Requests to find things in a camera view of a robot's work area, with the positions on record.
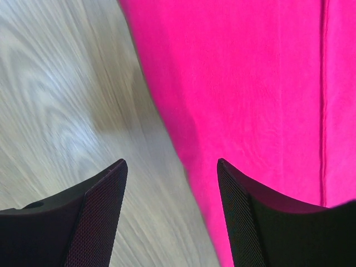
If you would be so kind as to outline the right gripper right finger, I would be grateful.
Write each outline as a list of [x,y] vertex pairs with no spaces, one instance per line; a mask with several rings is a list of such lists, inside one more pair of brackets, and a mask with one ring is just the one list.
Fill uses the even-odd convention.
[[235,266],[354,266],[355,201],[322,207],[283,195],[217,163]]

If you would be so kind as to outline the pink t shirt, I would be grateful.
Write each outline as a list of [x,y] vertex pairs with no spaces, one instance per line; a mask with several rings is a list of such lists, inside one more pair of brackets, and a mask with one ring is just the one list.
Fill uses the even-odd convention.
[[121,1],[222,266],[224,158],[321,206],[355,198],[354,1]]

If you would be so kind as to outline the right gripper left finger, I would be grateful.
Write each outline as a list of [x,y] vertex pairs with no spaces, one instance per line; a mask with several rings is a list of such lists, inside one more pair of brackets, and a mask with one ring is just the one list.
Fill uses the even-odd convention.
[[109,266],[128,167],[97,175],[22,209],[1,211],[1,266]]

